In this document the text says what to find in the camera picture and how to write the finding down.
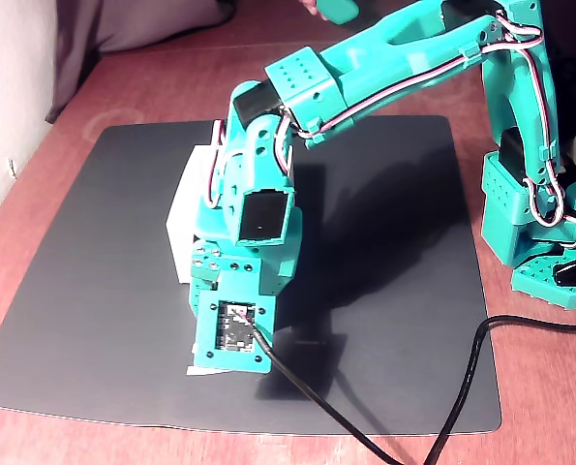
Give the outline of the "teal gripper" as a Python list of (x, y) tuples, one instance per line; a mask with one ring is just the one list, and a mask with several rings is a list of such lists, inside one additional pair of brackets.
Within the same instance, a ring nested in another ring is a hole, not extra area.
[(303, 215), (292, 192), (264, 189), (235, 205), (199, 203), (193, 294), (278, 295), (295, 274)]

